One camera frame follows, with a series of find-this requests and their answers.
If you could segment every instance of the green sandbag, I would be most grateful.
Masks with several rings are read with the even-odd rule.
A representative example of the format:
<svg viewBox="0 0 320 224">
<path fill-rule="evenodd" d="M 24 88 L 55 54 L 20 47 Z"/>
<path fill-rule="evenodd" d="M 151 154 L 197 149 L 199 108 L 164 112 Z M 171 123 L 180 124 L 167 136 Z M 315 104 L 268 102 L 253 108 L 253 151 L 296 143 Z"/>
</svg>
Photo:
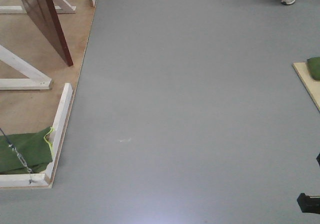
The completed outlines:
<svg viewBox="0 0 320 224">
<path fill-rule="evenodd" d="M 310 58 L 306 62 L 311 77 L 320 80 L 320 57 Z"/>
<path fill-rule="evenodd" d="M 8 135 L 10 142 L 24 157 L 34 173 L 46 169 L 52 162 L 51 143 L 46 137 L 52 132 L 48 127 L 38 133 Z M 4 136 L 0 136 L 0 174 L 26 174 L 27 169 L 19 161 L 15 151 L 8 147 Z"/>
</svg>

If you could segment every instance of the wooden board edge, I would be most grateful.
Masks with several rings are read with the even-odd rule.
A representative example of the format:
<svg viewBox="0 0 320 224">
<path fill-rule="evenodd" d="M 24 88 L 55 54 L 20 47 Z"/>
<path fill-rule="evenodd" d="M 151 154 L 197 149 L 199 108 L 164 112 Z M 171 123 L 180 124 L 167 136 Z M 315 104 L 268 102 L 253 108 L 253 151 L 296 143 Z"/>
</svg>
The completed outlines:
<svg viewBox="0 0 320 224">
<path fill-rule="evenodd" d="M 319 83 L 319 89 L 320 89 L 320 82 L 314 80 L 310 74 L 308 73 L 308 71 L 306 70 L 306 62 L 298 62 L 298 63 L 293 63 L 292 64 L 295 72 L 297 73 L 297 75 L 299 76 L 301 82 L 303 83 L 305 89 L 307 90 L 307 92 L 309 93 L 310 97 L 312 98 L 314 104 L 316 105 L 317 109 L 320 111 L 320 98 L 318 99 L 315 96 L 315 93 L 311 87 L 311 84 L 314 83 Z"/>
</svg>

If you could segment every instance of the gray floor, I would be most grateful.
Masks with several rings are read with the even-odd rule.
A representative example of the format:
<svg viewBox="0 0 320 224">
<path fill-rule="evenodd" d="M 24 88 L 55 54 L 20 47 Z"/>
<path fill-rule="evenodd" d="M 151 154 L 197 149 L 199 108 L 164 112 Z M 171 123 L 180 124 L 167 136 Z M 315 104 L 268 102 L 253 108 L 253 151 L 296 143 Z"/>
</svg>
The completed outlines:
<svg viewBox="0 0 320 224">
<path fill-rule="evenodd" d="M 0 223 L 319 223 L 320 114 L 292 62 L 320 0 L 99 0 L 53 189 Z"/>
</svg>

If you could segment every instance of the plywood board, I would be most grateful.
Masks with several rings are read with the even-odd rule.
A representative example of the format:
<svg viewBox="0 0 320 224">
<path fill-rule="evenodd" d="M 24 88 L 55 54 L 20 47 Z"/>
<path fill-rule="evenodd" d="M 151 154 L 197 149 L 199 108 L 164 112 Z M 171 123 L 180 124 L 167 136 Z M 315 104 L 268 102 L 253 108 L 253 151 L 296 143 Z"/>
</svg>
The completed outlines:
<svg viewBox="0 0 320 224">
<path fill-rule="evenodd" d="M 59 15 L 59 20 L 73 59 L 71 67 L 57 55 L 27 15 L 1 15 L 0 44 L 53 79 L 51 90 L 0 91 L 0 126 L 8 135 L 38 132 L 52 126 L 67 82 L 73 88 L 72 105 L 95 10 L 88 0 L 70 1 L 77 6 L 77 13 Z M 5 3 L 15 4 L 17 0 L 0 0 L 0 5 Z M 24 76 L 0 61 L 0 78 Z"/>
<path fill-rule="evenodd" d="M 307 64 L 305 62 L 294 63 L 293 68 L 303 82 L 306 90 L 310 94 L 318 110 L 320 111 L 320 81 L 316 81 L 310 76 Z"/>
</svg>

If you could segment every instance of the dark red wooden panel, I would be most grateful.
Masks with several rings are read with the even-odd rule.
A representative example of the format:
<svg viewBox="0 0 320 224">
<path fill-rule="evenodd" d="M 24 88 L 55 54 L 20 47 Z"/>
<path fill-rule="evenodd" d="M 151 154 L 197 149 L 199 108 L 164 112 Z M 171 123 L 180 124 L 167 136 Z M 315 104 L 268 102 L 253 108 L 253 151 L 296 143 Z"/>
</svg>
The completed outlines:
<svg viewBox="0 0 320 224">
<path fill-rule="evenodd" d="M 68 66 L 73 65 L 53 0 L 22 0 L 22 2 L 27 14 L 65 63 Z"/>
</svg>

